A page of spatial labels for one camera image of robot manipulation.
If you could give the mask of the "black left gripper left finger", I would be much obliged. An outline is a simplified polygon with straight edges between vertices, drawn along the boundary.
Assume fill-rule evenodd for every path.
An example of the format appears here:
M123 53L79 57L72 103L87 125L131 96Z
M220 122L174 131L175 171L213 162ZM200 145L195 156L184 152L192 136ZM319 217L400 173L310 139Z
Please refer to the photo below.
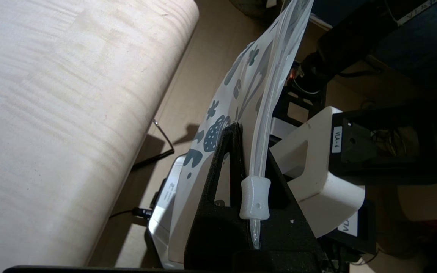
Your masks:
M230 206L217 206L215 195L228 154L230 160ZM237 123L224 128L208 169L203 192L186 245L187 251L247 249L250 236L245 220L239 217L242 202L241 182L246 178L242 131Z

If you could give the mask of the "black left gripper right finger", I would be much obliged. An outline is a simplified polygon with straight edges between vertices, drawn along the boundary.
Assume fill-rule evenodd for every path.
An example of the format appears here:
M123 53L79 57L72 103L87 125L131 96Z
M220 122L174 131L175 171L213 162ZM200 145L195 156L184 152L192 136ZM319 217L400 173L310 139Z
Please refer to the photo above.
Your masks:
M261 223L262 250L321 253L321 247L303 215L274 156L267 154L269 218Z

